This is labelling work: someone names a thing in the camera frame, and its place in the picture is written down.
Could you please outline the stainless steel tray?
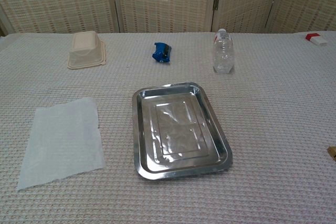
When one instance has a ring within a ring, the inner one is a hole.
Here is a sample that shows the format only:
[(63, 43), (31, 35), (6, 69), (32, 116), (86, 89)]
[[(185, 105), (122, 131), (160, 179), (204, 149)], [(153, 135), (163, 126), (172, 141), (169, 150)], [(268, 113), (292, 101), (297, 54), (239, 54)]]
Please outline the stainless steel tray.
[(149, 180), (227, 170), (233, 154), (204, 89), (194, 82), (136, 91), (134, 165)]

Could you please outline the blue snack packet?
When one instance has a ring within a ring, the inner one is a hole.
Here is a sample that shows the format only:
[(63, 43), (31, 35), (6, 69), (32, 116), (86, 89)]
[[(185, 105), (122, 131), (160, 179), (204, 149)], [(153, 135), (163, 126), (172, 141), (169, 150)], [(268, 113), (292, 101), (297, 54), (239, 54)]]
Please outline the blue snack packet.
[(155, 42), (155, 52), (153, 53), (152, 57), (161, 63), (168, 63), (170, 62), (170, 54), (172, 47), (163, 42)]

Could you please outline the clear plastic water bottle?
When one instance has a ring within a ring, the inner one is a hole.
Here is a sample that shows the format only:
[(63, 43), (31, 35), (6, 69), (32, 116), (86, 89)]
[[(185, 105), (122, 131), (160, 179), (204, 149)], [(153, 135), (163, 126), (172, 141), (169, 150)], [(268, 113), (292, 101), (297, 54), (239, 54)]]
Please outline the clear plastic water bottle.
[(217, 73), (230, 73), (235, 63), (234, 46), (230, 34), (224, 28), (215, 34), (213, 57)]

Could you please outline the white waffle weave tablecloth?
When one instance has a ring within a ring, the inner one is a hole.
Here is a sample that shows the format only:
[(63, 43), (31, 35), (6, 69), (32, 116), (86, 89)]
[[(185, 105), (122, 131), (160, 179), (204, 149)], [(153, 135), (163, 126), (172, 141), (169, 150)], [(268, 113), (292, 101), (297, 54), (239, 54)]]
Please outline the white waffle weave tablecloth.
[[(336, 31), (232, 34), (235, 65), (213, 69), (212, 33), (103, 34), (107, 63), (67, 68), (70, 34), (0, 40), (0, 224), (336, 224)], [(172, 47), (170, 62), (153, 57)], [(227, 171), (150, 181), (133, 163), (132, 96), (195, 82), (233, 152)], [(35, 109), (96, 99), (104, 169), (17, 191)]]

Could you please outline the beige plastic food container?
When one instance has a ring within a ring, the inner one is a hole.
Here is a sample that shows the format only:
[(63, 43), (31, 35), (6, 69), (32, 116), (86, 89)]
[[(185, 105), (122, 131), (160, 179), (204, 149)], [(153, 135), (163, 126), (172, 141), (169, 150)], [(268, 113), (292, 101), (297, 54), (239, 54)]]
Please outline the beige plastic food container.
[(67, 67), (72, 70), (106, 64), (106, 46), (95, 31), (73, 34)]

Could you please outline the woven folding screen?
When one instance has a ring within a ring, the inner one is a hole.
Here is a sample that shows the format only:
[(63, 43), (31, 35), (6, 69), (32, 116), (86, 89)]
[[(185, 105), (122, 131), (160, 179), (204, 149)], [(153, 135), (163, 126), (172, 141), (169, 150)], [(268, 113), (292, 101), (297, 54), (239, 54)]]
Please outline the woven folding screen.
[(0, 0), (13, 33), (336, 31), (336, 0)]

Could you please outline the small red and white box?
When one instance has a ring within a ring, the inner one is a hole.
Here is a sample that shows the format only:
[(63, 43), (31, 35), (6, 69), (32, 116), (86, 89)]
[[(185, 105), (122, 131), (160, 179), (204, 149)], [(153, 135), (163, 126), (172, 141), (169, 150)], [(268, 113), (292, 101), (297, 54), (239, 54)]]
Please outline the small red and white box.
[(319, 33), (307, 34), (306, 40), (317, 46), (326, 46), (328, 43)]

